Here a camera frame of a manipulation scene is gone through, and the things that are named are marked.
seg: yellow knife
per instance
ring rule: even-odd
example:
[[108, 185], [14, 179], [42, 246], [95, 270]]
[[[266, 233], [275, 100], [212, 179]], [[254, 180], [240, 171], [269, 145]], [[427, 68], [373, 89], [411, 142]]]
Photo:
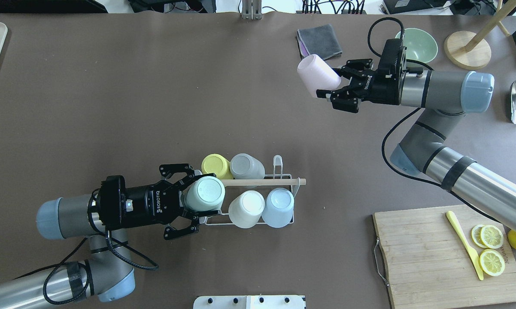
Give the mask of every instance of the yellow knife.
[[468, 239], [466, 239], [466, 236], [464, 236], [464, 232], [462, 231], [462, 227], [460, 227], [460, 223], [458, 222], [455, 213], [453, 213], [452, 211], [447, 211], [446, 215], [447, 219], [449, 219], [449, 222], [452, 225], [452, 228], [455, 229], [458, 238], [460, 238], [462, 244], [464, 244], [464, 247], [466, 248], [466, 251], [470, 256], [470, 259], [472, 260], [472, 264], [474, 264], [474, 268], [476, 269], [478, 278], [480, 280], [483, 280], [483, 270], [480, 267], [480, 257], [477, 255], [476, 249], [472, 248], [472, 246], [470, 246], [470, 244], [468, 243]]

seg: bowl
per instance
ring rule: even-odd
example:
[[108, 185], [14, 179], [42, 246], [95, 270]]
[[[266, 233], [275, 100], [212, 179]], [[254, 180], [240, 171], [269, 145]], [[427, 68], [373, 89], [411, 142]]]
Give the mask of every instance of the bowl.
[[[395, 38], [399, 39], [400, 35], [401, 32], [398, 32]], [[435, 39], [422, 29], [405, 29], [403, 45], [407, 47], [407, 59], [428, 63], [437, 56], [437, 43]]]

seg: brown table surface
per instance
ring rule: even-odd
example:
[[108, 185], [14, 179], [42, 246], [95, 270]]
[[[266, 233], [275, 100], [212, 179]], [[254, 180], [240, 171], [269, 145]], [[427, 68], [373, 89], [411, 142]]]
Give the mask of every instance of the brown table surface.
[[[209, 153], [250, 153], [267, 171], [280, 154], [286, 172], [307, 178], [294, 225], [203, 226], [174, 241], [162, 239], [159, 225], [132, 229], [131, 244], [160, 270], [136, 270], [136, 290], [122, 300], [68, 307], [181, 309], [199, 295], [262, 293], [306, 295], [309, 308], [388, 308], [371, 254], [372, 213], [460, 202], [384, 165], [382, 138], [411, 108], [365, 102], [358, 114], [335, 111], [311, 98], [296, 73], [297, 29], [331, 23], [344, 53], [328, 62], [338, 66], [373, 57], [367, 30], [378, 18], [0, 15], [9, 28], [0, 57], [0, 283], [59, 262], [80, 240], [39, 235], [34, 218], [45, 201], [88, 194], [109, 175], [151, 184], [160, 164], [199, 167]], [[437, 40], [430, 64], [438, 70], [460, 70], [442, 51], [445, 37], [477, 32], [487, 20], [398, 18]], [[516, 17], [504, 24], [513, 32]], [[380, 24], [373, 45], [380, 50], [398, 31]], [[493, 58], [480, 71], [495, 75], [493, 101], [468, 115], [447, 145], [516, 183], [516, 125], [506, 116], [516, 49], [499, 29], [487, 40]], [[388, 154], [409, 125], [394, 133]]]

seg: folded cloth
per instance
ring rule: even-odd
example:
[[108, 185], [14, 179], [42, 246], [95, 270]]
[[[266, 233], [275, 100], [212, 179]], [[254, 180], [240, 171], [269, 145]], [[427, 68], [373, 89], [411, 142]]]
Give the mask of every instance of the folded cloth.
[[329, 59], [342, 53], [331, 24], [297, 30], [297, 41], [302, 57], [316, 54], [321, 59]]

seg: cutting board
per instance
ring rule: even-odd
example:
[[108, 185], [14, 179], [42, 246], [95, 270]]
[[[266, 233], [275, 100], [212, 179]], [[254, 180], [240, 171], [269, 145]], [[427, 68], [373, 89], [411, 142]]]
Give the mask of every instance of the cutting board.
[[[472, 227], [492, 224], [503, 231], [505, 242], [497, 249], [506, 262], [503, 274], [478, 279], [445, 216], [450, 210], [478, 254], [483, 249], [472, 241]], [[466, 205], [377, 212], [373, 218], [394, 309], [450, 309], [516, 301], [516, 260], [500, 223]]]

